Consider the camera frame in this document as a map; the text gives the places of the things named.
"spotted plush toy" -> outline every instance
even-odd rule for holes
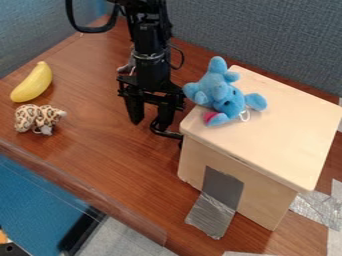
[[[36,106],[22,105],[15,111],[15,125],[17,132],[32,130],[36,134],[52,135],[54,126],[66,112],[50,105]]]

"beige box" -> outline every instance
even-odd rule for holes
[[[234,85],[268,101],[248,122],[207,127],[196,106],[181,122],[178,176],[198,190],[210,166],[244,183],[238,212],[275,230],[298,192],[314,190],[342,117],[338,105],[239,66]]]

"black cable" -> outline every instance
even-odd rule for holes
[[[181,63],[179,64],[178,67],[175,67],[175,66],[172,65],[167,59],[166,59],[166,62],[167,62],[167,64],[170,65],[170,67],[171,67],[172,69],[174,69],[174,70],[179,70],[181,67],[183,67],[184,62],[185,62],[184,53],[183,53],[183,51],[182,51],[181,49],[179,49],[177,46],[174,46],[174,45],[171,44],[170,47],[173,48],[173,49],[175,49],[176,51],[178,51],[178,52],[180,53],[180,55],[181,55]]]
[[[76,24],[75,17],[74,17],[73,0],[65,0],[65,7],[66,7],[66,13],[67,13],[71,26],[73,26],[74,29],[82,33],[102,33],[102,32],[106,32],[110,30],[111,28],[115,26],[115,23],[116,23],[116,20],[120,11],[120,6],[118,4],[114,4],[112,15],[110,16],[107,24],[101,27],[92,28],[92,27],[82,27]]]

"blue stuffed animal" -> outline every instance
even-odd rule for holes
[[[230,83],[239,78],[239,74],[228,71],[227,63],[217,56],[210,60],[208,71],[201,80],[186,84],[183,91],[196,104],[212,108],[215,101],[226,96]]]
[[[204,122],[208,126],[221,125],[238,117],[242,121],[247,121],[250,115],[248,107],[262,111],[266,109],[267,102],[260,94],[244,95],[231,85],[238,79],[239,75],[229,72],[226,62],[221,57],[214,57],[203,78],[198,83],[185,85],[183,90],[185,95],[196,104],[217,111],[204,114]]]

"toy banana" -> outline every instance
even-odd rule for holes
[[[42,94],[51,84],[52,71],[45,61],[37,63],[31,73],[11,92],[11,100],[24,102]]]

